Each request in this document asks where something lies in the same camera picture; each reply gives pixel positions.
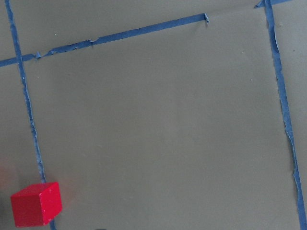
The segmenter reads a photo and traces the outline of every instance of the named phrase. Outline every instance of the gray surface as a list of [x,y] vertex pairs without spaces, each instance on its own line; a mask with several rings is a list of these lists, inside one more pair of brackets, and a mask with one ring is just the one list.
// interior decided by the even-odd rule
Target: gray surface
[[[13,1],[24,53],[210,12],[208,27],[25,63],[47,179],[62,192],[58,230],[299,229],[264,10],[164,2]],[[306,194],[305,6],[274,9]],[[102,8],[120,17],[109,24]],[[9,196],[39,178],[17,66],[0,81],[0,221],[12,230]]]

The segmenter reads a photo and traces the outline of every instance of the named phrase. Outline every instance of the red block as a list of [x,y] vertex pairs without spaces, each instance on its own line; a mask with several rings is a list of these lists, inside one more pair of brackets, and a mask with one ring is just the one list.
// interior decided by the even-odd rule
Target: red block
[[11,196],[16,227],[48,224],[62,211],[58,182],[32,184]]

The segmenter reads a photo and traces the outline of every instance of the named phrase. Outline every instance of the red cube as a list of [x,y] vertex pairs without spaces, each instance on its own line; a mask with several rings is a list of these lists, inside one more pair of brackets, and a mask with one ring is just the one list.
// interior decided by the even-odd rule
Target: red cube
[[62,211],[59,183],[32,184],[11,196],[16,227],[43,226]]

